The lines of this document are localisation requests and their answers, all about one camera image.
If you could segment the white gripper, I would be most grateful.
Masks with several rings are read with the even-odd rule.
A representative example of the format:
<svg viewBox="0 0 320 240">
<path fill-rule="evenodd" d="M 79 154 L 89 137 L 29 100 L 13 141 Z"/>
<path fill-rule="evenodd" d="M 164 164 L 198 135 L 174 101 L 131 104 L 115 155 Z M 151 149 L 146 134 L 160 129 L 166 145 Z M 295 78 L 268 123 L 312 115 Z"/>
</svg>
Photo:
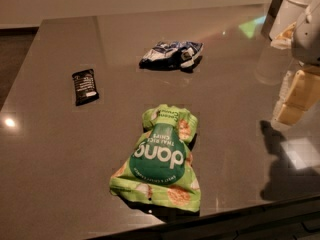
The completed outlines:
<svg viewBox="0 0 320 240">
<path fill-rule="evenodd" d="M 272 125 L 293 126 L 320 100 L 320 0 L 312 0 L 271 46 L 290 49 L 295 59 L 309 64 L 286 73 L 274 107 Z"/>
</svg>

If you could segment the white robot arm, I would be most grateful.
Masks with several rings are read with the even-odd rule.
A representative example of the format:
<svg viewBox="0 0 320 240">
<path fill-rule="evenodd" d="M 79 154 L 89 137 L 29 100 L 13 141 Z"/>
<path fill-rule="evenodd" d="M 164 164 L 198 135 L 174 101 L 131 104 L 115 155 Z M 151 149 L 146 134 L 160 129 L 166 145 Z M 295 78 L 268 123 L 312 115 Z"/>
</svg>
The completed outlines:
<svg viewBox="0 0 320 240">
<path fill-rule="evenodd" d="M 320 0 L 283 0 L 269 37 L 301 65 L 284 76 L 273 111 L 271 126 L 285 131 L 320 100 Z"/>
</svg>

